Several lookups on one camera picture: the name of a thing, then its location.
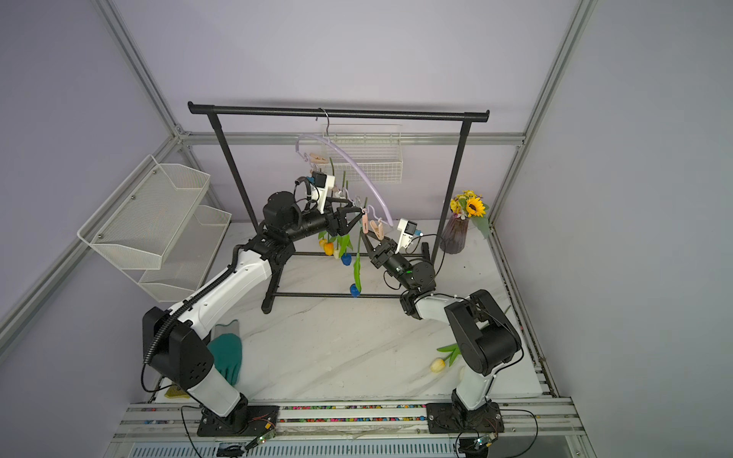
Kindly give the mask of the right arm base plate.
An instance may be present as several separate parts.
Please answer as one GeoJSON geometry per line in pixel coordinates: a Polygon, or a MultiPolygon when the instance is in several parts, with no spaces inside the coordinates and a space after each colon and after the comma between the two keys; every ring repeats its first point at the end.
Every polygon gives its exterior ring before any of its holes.
{"type": "Polygon", "coordinates": [[[452,403],[427,404],[427,423],[431,434],[504,433],[504,420],[498,404],[488,403],[477,410],[464,410],[452,403]]]}

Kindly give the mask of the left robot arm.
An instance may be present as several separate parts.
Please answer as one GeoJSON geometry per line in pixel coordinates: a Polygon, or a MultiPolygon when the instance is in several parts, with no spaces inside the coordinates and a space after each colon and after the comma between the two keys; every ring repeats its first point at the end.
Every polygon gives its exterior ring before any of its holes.
{"type": "Polygon", "coordinates": [[[315,204],[305,207],[291,192],[273,194],[256,236],[233,248],[223,272],[169,309],[153,307],[145,314],[143,366],[154,368],[219,418],[244,418],[248,400],[216,370],[205,338],[254,287],[276,277],[294,255],[298,240],[321,232],[345,236],[360,223],[363,212],[350,200],[324,191],[315,204]]]}

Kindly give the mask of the black clothes rack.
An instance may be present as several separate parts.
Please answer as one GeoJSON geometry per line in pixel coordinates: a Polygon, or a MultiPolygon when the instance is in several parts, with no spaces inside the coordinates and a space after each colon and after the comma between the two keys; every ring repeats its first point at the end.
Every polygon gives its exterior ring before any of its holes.
{"type": "Polygon", "coordinates": [[[252,223],[257,222],[251,201],[244,188],[242,177],[237,168],[227,138],[221,126],[221,115],[226,116],[283,116],[284,118],[318,118],[325,116],[332,118],[354,118],[354,119],[393,119],[393,120],[425,120],[425,121],[459,121],[461,128],[457,141],[456,153],[450,179],[447,186],[446,196],[441,210],[441,218],[437,226],[437,234],[441,235],[447,221],[447,212],[450,209],[450,199],[454,194],[458,172],[467,146],[471,126],[475,123],[486,123],[491,115],[489,110],[483,112],[425,112],[425,111],[395,111],[395,110],[364,110],[364,109],[324,109],[324,108],[283,108],[283,107],[244,107],[244,106],[220,106],[213,104],[198,104],[193,101],[187,103],[191,114],[206,116],[215,133],[216,139],[223,150],[223,154],[229,166],[229,170],[235,179],[242,201],[250,215],[252,223]]]}

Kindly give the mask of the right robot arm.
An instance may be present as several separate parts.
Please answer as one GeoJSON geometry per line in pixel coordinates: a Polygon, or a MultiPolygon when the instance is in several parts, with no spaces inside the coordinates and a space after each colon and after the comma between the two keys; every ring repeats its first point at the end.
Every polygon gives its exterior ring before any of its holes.
{"type": "Polygon", "coordinates": [[[374,245],[375,240],[372,234],[360,236],[370,262],[404,288],[400,296],[404,313],[416,320],[445,323],[452,330],[454,343],[468,366],[452,402],[468,412],[484,408],[498,374],[524,357],[517,329],[489,291],[479,289],[464,297],[438,293],[431,261],[425,256],[409,260],[391,238],[374,245]]]}

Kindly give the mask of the blue tulip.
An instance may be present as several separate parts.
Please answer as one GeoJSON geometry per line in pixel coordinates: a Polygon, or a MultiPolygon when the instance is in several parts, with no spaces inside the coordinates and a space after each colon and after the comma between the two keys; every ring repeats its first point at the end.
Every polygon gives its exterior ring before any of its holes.
{"type": "MultiPolygon", "coordinates": [[[[339,196],[341,198],[349,198],[349,181],[346,178],[346,173],[343,173],[342,187],[340,188],[339,196]]],[[[351,265],[352,256],[349,250],[351,250],[352,245],[350,241],[350,236],[339,236],[337,245],[339,249],[338,254],[340,261],[345,266],[351,265]]]]}
{"type": "Polygon", "coordinates": [[[359,223],[359,235],[357,236],[357,247],[355,252],[355,257],[353,260],[353,284],[349,288],[349,291],[351,293],[351,296],[353,298],[358,298],[362,293],[362,284],[361,284],[361,267],[362,267],[362,261],[361,261],[361,248],[362,248],[362,234],[364,233],[364,229],[366,228],[366,224],[368,223],[368,215],[367,215],[366,208],[362,208],[362,217],[361,222],[359,223]]]}

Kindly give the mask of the cream tulip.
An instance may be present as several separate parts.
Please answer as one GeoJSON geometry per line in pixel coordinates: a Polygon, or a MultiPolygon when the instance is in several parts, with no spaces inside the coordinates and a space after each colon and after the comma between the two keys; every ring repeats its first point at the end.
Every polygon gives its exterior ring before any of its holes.
{"type": "Polygon", "coordinates": [[[461,350],[456,343],[439,347],[436,351],[440,353],[440,356],[434,359],[429,365],[429,370],[432,373],[440,373],[446,368],[449,368],[461,355],[461,350]]]}

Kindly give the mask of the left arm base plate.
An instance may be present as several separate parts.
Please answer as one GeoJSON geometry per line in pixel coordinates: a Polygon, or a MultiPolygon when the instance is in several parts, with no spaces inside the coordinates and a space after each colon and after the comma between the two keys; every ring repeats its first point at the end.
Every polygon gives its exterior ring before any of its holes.
{"type": "Polygon", "coordinates": [[[235,408],[228,416],[217,416],[208,408],[202,409],[198,426],[200,437],[254,437],[273,431],[278,422],[278,406],[245,406],[235,408]]]}

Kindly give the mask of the purple clip hanger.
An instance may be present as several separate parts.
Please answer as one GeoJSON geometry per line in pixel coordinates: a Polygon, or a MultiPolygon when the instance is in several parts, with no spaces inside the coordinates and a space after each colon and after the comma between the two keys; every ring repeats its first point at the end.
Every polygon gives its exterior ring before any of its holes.
{"type": "MultiPolygon", "coordinates": [[[[362,181],[372,192],[374,200],[381,206],[382,212],[378,213],[376,209],[370,205],[364,198],[354,197],[349,194],[348,200],[355,205],[366,208],[368,219],[374,219],[377,223],[385,223],[391,227],[395,225],[395,219],[391,215],[391,211],[387,207],[386,201],[380,194],[376,185],[365,176],[364,171],[352,160],[352,158],[341,148],[335,145],[331,140],[326,139],[322,135],[303,134],[296,139],[296,154],[310,166],[311,174],[313,171],[319,171],[331,175],[331,169],[328,158],[332,158],[335,167],[335,186],[329,193],[328,198],[341,198],[339,196],[342,187],[343,173],[346,178],[357,179],[362,181]]],[[[316,213],[320,217],[328,220],[328,198],[326,199],[326,207],[324,213],[319,213],[313,202],[309,200],[311,191],[311,176],[307,179],[307,209],[305,213],[316,213]]]]}

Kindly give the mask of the orange tulip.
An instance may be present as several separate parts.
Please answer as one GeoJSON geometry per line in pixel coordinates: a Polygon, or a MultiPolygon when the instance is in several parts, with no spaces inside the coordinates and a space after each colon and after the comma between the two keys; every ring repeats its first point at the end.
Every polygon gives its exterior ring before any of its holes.
{"type": "Polygon", "coordinates": [[[334,238],[328,234],[328,232],[322,232],[319,234],[319,245],[327,256],[332,256],[334,253],[334,238]]]}

